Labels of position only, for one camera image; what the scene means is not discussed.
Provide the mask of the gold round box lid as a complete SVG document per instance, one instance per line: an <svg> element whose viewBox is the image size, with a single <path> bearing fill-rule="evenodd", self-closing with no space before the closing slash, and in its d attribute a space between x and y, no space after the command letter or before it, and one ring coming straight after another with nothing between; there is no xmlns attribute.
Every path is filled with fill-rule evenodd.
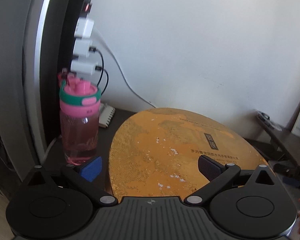
<svg viewBox="0 0 300 240"><path fill-rule="evenodd" d="M198 170L206 155L245 170L265 159L236 132L197 113L155 108L129 117L115 133L109 153L113 194L185 198L207 184Z"/></svg>

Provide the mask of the spiral notebook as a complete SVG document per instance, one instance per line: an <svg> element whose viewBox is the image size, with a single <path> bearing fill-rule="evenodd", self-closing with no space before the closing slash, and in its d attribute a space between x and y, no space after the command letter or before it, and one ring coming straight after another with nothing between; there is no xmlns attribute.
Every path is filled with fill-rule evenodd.
<svg viewBox="0 0 300 240"><path fill-rule="evenodd" d="M115 114L115 108L108 104L101 103L99 114L99 126L107 128Z"/></svg>

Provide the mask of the pink water bottle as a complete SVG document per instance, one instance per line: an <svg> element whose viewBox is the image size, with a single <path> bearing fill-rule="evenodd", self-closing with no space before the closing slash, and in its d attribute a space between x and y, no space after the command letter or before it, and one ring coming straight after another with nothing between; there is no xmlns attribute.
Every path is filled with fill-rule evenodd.
<svg viewBox="0 0 300 240"><path fill-rule="evenodd" d="M69 164L81 165L96 155L101 91L66 69L58 81L63 151Z"/></svg>

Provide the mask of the clear plastic item on shelf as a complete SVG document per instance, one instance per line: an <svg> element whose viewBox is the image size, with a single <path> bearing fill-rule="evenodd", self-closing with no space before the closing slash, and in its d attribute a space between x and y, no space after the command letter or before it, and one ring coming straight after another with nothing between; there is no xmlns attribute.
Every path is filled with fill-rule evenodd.
<svg viewBox="0 0 300 240"><path fill-rule="evenodd" d="M275 129L277 131L282 131L282 128L280 125L274 123L273 121L271 121L270 116L264 112L261 111L257 111L256 112L257 117L268 127Z"/></svg>

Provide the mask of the dark curved wooden shelf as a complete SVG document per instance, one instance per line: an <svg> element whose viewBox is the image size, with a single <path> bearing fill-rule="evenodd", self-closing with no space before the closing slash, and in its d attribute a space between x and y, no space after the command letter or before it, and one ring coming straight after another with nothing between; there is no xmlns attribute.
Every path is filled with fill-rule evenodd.
<svg viewBox="0 0 300 240"><path fill-rule="evenodd" d="M286 128L277 131L265 125L256 115L258 124L270 136L271 140L281 149L284 155L296 166L300 167L300 137L290 133Z"/></svg>

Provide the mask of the white bottom charger plug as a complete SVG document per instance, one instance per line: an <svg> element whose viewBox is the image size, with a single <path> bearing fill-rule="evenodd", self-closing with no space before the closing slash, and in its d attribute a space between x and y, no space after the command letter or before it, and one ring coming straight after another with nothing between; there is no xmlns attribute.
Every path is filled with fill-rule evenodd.
<svg viewBox="0 0 300 240"><path fill-rule="evenodd" d="M103 67L91 62L72 60L70 70L77 74L93 75L95 72L101 72Z"/></svg>

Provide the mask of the white charger plug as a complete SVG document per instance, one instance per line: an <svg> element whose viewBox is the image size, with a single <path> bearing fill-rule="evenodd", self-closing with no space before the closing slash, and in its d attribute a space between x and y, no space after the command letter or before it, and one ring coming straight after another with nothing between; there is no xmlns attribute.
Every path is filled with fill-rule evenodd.
<svg viewBox="0 0 300 240"><path fill-rule="evenodd" d="M89 39L77 38L74 43L73 55L88 58L90 54L95 53L97 48L93 41Z"/></svg>
<svg viewBox="0 0 300 240"><path fill-rule="evenodd" d="M101 72L103 67L91 62L72 60L70 70L77 74L93 75L95 72Z"/></svg>
<svg viewBox="0 0 300 240"><path fill-rule="evenodd" d="M94 21L89 18L80 17L77 21L74 37L90 38L93 31Z"/></svg>

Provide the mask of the white middle charger plug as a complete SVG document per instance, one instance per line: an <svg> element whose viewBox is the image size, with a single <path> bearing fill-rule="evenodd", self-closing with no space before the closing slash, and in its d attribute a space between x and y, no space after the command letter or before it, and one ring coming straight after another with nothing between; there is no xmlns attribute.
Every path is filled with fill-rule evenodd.
<svg viewBox="0 0 300 240"><path fill-rule="evenodd" d="M97 48L93 41L89 39L77 38L74 43L73 55L88 58L90 54L95 53Z"/></svg>

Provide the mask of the white top charger plug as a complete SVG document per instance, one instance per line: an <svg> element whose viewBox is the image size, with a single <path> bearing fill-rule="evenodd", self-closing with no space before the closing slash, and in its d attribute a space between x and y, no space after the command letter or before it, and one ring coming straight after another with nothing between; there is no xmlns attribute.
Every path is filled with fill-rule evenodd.
<svg viewBox="0 0 300 240"><path fill-rule="evenodd" d="M74 37L90 38L93 31L94 21L89 18L80 17L77 21Z"/></svg>

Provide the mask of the grey monitor back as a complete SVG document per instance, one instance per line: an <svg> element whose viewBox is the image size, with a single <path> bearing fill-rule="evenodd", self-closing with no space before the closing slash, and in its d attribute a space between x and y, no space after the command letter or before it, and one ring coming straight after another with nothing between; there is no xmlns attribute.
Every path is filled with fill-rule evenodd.
<svg viewBox="0 0 300 240"><path fill-rule="evenodd" d="M56 131L51 0L0 0L0 135L20 179L47 158Z"/></svg>

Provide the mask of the black power strip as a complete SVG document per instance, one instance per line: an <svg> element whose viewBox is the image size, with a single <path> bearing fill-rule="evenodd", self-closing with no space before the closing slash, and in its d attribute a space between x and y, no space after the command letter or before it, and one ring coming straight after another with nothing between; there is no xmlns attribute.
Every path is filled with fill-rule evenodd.
<svg viewBox="0 0 300 240"><path fill-rule="evenodd" d="M77 38L74 37L75 27L80 17L88 18L91 11L91 0L69 0L63 28L58 54L57 70L70 69L72 61L74 43Z"/></svg>

